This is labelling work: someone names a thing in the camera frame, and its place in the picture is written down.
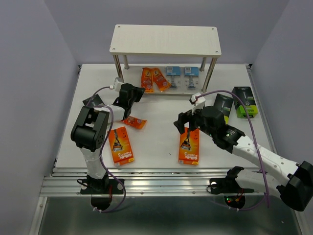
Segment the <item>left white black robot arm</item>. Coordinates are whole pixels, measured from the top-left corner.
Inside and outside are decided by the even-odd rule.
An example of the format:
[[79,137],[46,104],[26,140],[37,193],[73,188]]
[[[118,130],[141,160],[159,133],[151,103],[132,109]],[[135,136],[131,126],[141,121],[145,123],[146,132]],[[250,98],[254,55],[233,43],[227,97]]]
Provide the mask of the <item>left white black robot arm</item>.
[[[119,93],[113,104],[104,105],[98,93],[110,89]],[[113,181],[108,171],[102,166],[102,149],[108,139],[107,126],[115,121],[126,120],[134,103],[138,103],[145,92],[144,88],[129,83],[117,82],[115,85],[102,87],[91,97],[83,101],[70,138],[81,150],[87,166],[85,179],[78,179],[81,194],[107,194]]]

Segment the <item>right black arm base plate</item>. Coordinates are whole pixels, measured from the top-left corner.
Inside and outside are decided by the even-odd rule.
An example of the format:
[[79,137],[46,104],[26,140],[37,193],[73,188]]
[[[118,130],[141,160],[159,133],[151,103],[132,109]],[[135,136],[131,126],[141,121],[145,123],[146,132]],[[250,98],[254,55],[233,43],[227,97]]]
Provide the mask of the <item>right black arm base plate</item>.
[[221,193],[253,193],[253,189],[242,188],[236,182],[238,174],[243,170],[243,167],[235,166],[227,172],[224,178],[209,179],[210,184],[206,187],[206,191],[213,195],[218,195]]

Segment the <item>blue clear razor blister pack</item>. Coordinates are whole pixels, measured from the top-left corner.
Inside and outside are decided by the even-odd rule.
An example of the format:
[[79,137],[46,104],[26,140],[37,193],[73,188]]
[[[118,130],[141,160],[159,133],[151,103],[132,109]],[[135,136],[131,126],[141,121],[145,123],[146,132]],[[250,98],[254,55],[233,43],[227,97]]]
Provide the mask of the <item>blue clear razor blister pack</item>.
[[178,91],[181,88],[181,68],[179,66],[167,66],[165,72],[171,84],[170,89]]

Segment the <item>orange BIC razor bag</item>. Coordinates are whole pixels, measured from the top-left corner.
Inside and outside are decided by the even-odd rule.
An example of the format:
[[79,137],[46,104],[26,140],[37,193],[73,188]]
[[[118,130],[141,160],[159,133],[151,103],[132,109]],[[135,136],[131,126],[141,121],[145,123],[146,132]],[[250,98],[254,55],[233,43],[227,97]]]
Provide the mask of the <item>orange BIC razor bag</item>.
[[170,88],[171,83],[164,77],[159,68],[152,68],[153,81],[161,92]]
[[143,68],[141,74],[141,87],[145,89],[146,93],[153,93],[153,74],[150,68]]
[[125,120],[123,120],[122,122],[124,124],[126,124],[127,126],[130,126],[130,127],[135,128],[135,129],[141,130],[145,126],[147,120],[136,118],[136,117],[133,117],[133,116],[129,116]]

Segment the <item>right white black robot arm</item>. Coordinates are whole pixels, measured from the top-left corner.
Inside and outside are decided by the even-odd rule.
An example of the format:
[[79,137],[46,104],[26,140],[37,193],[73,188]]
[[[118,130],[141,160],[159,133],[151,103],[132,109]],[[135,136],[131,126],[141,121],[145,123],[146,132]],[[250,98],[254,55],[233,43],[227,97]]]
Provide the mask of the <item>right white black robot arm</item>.
[[180,134],[185,124],[191,131],[200,130],[210,136],[222,150],[241,157],[260,168],[259,172],[235,166],[224,178],[211,178],[207,191],[211,194],[263,192],[280,198],[295,211],[302,212],[313,197],[313,166],[299,164],[255,145],[243,131],[226,124],[222,112],[213,106],[178,115],[174,122]]

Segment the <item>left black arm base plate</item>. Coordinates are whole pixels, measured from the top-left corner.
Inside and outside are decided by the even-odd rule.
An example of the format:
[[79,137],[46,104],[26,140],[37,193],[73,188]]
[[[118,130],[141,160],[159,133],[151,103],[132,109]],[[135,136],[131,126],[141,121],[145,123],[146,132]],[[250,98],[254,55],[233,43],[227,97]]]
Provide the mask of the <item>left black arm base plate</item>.
[[124,193],[123,187],[118,188],[119,183],[110,178],[104,180],[94,178],[78,179],[77,183],[81,187],[80,193],[82,195],[122,195]]

